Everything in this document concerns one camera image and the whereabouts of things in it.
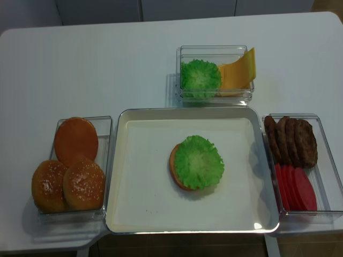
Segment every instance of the white wall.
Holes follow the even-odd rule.
[[[0,34],[9,28],[59,25],[54,0],[0,0]]]

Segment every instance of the cheese slice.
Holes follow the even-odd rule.
[[[249,88],[256,77],[255,49],[252,48],[234,63],[222,64],[218,68],[222,82],[220,89]]]

